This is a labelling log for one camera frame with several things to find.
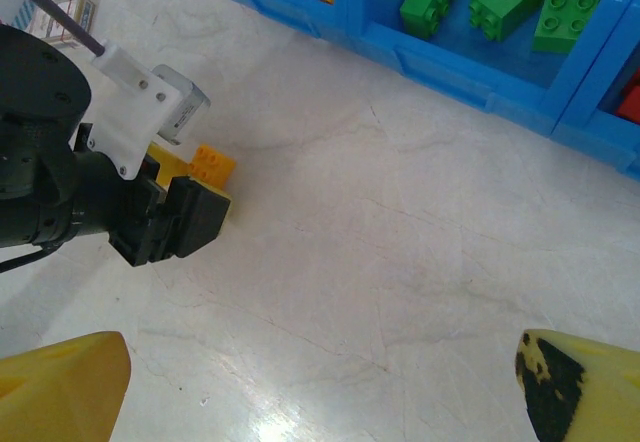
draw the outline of table surface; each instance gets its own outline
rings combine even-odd
[[[0,277],[2,356],[124,334],[114,441],[533,442],[524,329],[640,349],[640,184],[229,0],[97,1],[210,96],[181,151],[238,160],[188,259],[94,236]]]

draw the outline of black spot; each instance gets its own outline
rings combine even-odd
[[[546,340],[538,340],[538,348],[546,361],[550,379],[538,383],[525,364],[524,355],[516,357],[516,373],[524,383],[527,413],[540,442],[563,442],[573,422],[582,397],[579,383],[584,368]],[[556,391],[563,394],[562,400]]]

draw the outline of red lego brick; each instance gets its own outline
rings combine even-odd
[[[640,124],[640,85],[636,85],[616,112],[618,117]]]
[[[640,85],[640,69],[638,69],[638,71],[633,74],[633,77],[631,77],[631,80],[629,82],[627,82],[627,85],[625,85],[623,91],[622,91],[622,95],[624,95],[625,97],[627,95],[629,95],[631,93],[631,91]]]

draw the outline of blue storage tray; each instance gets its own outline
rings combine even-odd
[[[505,42],[487,41],[469,24],[470,0],[455,0],[429,41],[402,32],[404,0],[236,1],[548,136],[632,0],[601,0],[568,56],[531,50],[539,13]]]
[[[640,0],[625,12],[562,116],[553,139],[640,180],[640,126],[613,115],[640,68]]]

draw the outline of black cable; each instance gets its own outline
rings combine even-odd
[[[19,267],[24,267],[25,265],[32,264],[33,262],[37,262],[38,260],[42,260],[45,257],[53,254],[60,247],[61,244],[42,247],[42,249],[38,252],[33,252],[21,257],[16,257],[15,259],[0,262],[0,274],[9,272],[10,270],[17,269]]]
[[[64,10],[58,7],[53,0],[31,0],[38,7],[49,14],[54,20],[68,30],[81,44],[87,47],[91,52],[100,57],[105,52],[105,48],[96,39],[94,39],[86,30],[84,30],[75,20],[69,17]]]

